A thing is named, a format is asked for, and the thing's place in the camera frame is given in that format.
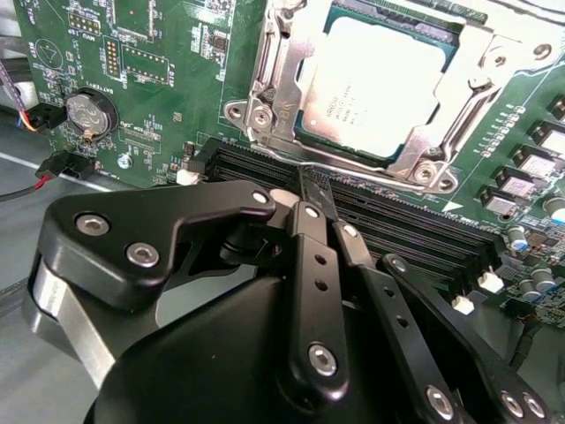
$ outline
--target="electrolytic capacitor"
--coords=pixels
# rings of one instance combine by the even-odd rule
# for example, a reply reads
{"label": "electrolytic capacitor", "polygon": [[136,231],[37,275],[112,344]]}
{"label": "electrolytic capacitor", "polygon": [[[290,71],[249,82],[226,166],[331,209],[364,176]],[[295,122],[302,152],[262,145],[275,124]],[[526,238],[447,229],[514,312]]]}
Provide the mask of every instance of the electrolytic capacitor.
{"label": "electrolytic capacitor", "polygon": [[508,236],[508,244],[512,250],[522,252],[528,248],[528,240],[526,239],[522,226],[517,225],[508,228],[506,235]]}
{"label": "electrolytic capacitor", "polygon": [[519,284],[522,299],[526,302],[535,302],[541,297],[541,293],[536,290],[532,280],[522,280]]}
{"label": "electrolytic capacitor", "polygon": [[536,290],[540,293],[547,292],[553,289],[557,284],[554,281],[554,277],[551,274],[551,269],[542,268],[534,269],[531,272],[531,279]]}
{"label": "electrolytic capacitor", "polygon": [[565,223],[565,197],[553,197],[545,201],[544,210],[554,223]]}

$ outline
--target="metal frame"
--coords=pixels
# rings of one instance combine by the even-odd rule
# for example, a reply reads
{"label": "metal frame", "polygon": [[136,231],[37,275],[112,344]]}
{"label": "metal frame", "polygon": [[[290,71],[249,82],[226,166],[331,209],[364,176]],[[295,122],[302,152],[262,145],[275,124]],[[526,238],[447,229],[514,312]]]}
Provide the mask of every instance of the metal frame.
{"label": "metal frame", "polygon": [[[297,140],[294,125],[311,81],[297,81],[297,69],[315,57],[331,3],[286,0],[267,2],[249,97],[227,102],[224,115],[253,141],[253,148],[287,163],[315,165],[356,178],[425,193],[451,193],[458,181],[449,170],[482,117],[510,78],[520,69],[539,69],[559,56],[561,32],[557,26],[533,17],[515,16],[500,5],[489,6],[493,17],[485,26],[466,22],[404,0],[409,10],[462,26],[459,48],[434,90],[439,108],[433,120],[416,127],[404,148],[388,167],[347,159],[322,147]],[[527,25],[524,39],[516,26]],[[539,43],[553,46],[536,56]]]}

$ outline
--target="green circuit board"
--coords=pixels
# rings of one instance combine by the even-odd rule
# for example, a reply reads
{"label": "green circuit board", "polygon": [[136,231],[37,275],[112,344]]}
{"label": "green circuit board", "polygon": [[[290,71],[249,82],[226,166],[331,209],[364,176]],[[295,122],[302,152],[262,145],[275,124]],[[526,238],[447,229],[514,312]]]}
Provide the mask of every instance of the green circuit board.
{"label": "green circuit board", "polygon": [[[479,24],[486,19],[481,12],[443,0],[412,1]],[[408,13],[384,0],[368,3]],[[150,187],[175,180],[186,142],[198,148],[216,137],[248,145],[222,111],[226,102],[248,95],[265,0],[16,0],[15,4],[40,102],[62,106],[66,95],[90,87],[108,96],[119,114],[117,129],[97,143],[85,143],[68,124],[60,125],[51,132],[53,149],[86,155],[95,159],[101,174]],[[214,37],[224,42],[212,43]],[[564,65],[561,55],[545,69],[518,72],[512,78],[453,163],[460,182],[454,193],[417,195],[334,177],[486,231],[504,234],[516,224],[543,231],[555,243],[530,250],[528,254],[539,261],[515,261],[505,278],[517,283],[546,264],[560,283],[565,277],[565,228],[551,223],[541,205],[548,196],[565,193],[565,166],[511,216],[487,210],[479,196],[487,186],[495,186],[493,178],[501,167],[514,166],[517,147],[535,146],[529,135],[534,123],[554,120],[548,105],[565,95]],[[127,169],[118,164],[123,154],[131,158]],[[544,296],[538,306],[542,319],[560,328],[565,328],[564,285]],[[520,296],[517,285],[489,301],[500,303],[508,296]]]}
{"label": "green circuit board", "polygon": [[[54,149],[79,150],[96,158],[100,173],[150,187],[174,180],[187,141],[245,142],[221,105],[247,96],[264,1],[78,3],[17,7],[38,97],[62,105],[65,95],[90,87],[114,103],[119,126],[87,145],[61,125],[51,137]],[[208,43],[213,34],[225,39],[225,49]],[[123,153],[132,157],[128,170],[117,165]]]}

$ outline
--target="black dimm slot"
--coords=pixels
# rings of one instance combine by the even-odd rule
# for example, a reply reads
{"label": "black dimm slot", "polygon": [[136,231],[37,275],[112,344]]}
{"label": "black dimm slot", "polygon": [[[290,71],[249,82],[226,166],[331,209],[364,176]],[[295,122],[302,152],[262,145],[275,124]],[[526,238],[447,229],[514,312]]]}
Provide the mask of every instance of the black dimm slot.
{"label": "black dimm slot", "polygon": [[[221,144],[210,181],[249,179],[270,190],[286,188],[295,167],[247,149]],[[479,273],[499,261],[500,236],[331,180],[339,216],[355,225],[372,257],[399,254],[443,290],[468,290]]]}

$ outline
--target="screw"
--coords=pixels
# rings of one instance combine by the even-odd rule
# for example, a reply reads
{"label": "screw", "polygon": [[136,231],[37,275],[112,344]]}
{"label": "screw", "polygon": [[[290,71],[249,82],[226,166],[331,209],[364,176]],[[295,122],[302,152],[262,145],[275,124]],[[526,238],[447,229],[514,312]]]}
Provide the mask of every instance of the screw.
{"label": "screw", "polygon": [[261,95],[263,99],[267,100],[268,102],[272,102],[275,99],[276,91],[274,88],[268,88],[265,92]]}
{"label": "screw", "polygon": [[545,418],[546,413],[544,412],[541,405],[536,399],[534,399],[529,393],[524,393],[524,401],[530,408],[530,410],[538,416],[538,418]]}
{"label": "screw", "polygon": [[515,415],[518,418],[522,418],[524,416],[524,410],[522,409],[520,404],[518,404],[516,400],[507,391],[503,391],[501,393],[501,397],[502,397],[502,402],[513,415]]}
{"label": "screw", "polygon": [[353,228],[353,226],[349,225],[348,223],[343,226],[343,230],[352,237],[357,236],[357,230],[355,230],[355,228]]}
{"label": "screw", "polygon": [[123,170],[127,170],[133,166],[133,160],[127,153],[122,153],[117,157],[117,166]]}
{"label": "screw", "polygon": [[427,400],[430,402],[432,408],[446,421],[453,418],[453,406],[449,399],[434,386],[428,386],[426,389]]}
{"label": "screw", "polygon": [[260,192],[253,192],[253,198],[258,201],[259,203],[267,203],[268,198],[265,194]]}
{"label": "screw", "polygon": [[253,110],[252,119],[258,129],[269,128],[273,122],[273,112],[266,106],[259,106]]}
{"label": "screw", "polygon": [[98,215],[82,215],[77,218],[77,228],[87,236],[102,236],[109,231],[109,224]]}
{"label": "screw", "polygon": [[397,259],[392,260],[392,265],[398,269],[400,272],[406,272],[406,265]]}
{"label": "screw", "polygon": [[321,344],[310,346],[310,349],[308,349],[308,359],[320,375],[330,377],[337,371],[334,355]]}
{"label": "screw", "polygon": [[127,248],[127,259],[134,265],[152,268],[159,261],[159,252],[147,243],[133,243]]}
{"label": "screw", "polygon": [[309,216],[311,216],[312,218],[317,218],[320,216],[320,214],[318,213],[318,211],[314,208],[311,208],[310,206],[306,206],[305,207],[306,210],[306,214],[308,214]]}
{"label": "screw", "polygon": [[433,177],[435,177],[436,173],[437,170],[432,165],[424,163],[416,168],[416,171],[414,172],[414,178],[420,183],[427,183]]}

